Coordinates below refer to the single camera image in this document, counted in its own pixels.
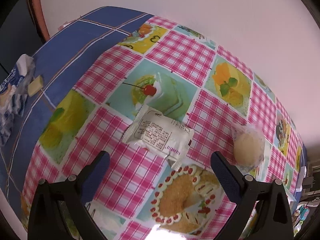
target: snack packet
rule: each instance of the snack packet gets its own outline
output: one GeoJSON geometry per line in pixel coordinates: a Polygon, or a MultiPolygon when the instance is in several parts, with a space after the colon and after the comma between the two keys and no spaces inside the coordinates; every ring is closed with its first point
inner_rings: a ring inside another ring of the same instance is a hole
{"type": "Polygon", "coordinates": [[[122,142],[136,143],[160,157],[172,160],[172,169],[178,170],[182,158],[187,155],[193,134],[193,129],[143,105],[125,131],[122,142]]]}
{"type": "Polygon", "coordinates": [[[246,125],[232,123],[231,131],[237,166],[243,174],[246,174],[263,161],[265,137],[262,128],[251,123],[246,125]]]}

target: white wall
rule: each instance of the white wall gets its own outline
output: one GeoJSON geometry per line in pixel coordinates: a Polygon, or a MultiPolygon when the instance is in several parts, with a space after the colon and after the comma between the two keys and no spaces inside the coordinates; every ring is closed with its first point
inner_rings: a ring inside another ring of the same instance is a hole
{"type": "Polygon", "coordinates": [[[223,45],[275,92],[307,146],[320,141],[320,30],[300,0],[41,0],[50,35],[100,6],[160,15],[223,45]]]}

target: cable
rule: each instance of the cable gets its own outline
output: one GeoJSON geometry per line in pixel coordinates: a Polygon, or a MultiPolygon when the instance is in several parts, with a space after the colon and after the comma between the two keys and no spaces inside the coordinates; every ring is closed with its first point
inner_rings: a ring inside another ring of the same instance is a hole
{"type": "Polygon", "coordinates": [[[2,67],[2,69],[7,73],[7,75],[9,75],[9,72],[5,69],[5,67],[1,64],[1,62],[0,62],[0,67],[2,67]]]}

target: white plastic bag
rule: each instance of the white plastic bag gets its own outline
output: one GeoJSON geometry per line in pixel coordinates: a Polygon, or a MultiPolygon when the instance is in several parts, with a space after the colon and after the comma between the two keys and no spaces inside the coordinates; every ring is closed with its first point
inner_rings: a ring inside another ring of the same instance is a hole
{"type": "Polygon", "coordinates": [[[263,161],[265,137],[257,124],[231,124],[234,143],[233,153],[242,173],[248,173],[263,161]]]}
{"type": "Polygon", "coordinates": [[[182,158],[187,155],[193,134],[193,129],[143,105],[125,131],[122,142],[135,143],[162,158],[172,160],[172,169],[178,170],[182,158]]]}

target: strawberry cake picture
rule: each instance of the strawberry cake picture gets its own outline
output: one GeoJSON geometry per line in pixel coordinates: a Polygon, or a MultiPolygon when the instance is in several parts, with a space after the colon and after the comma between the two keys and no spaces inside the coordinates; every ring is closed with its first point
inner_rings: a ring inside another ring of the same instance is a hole
{"type": "Polygon", "coordinates": [[[182,166],[156,186],[150,215],[161,228],[198,235],[222,195],[213,172],[196,165],[182,166]]]}

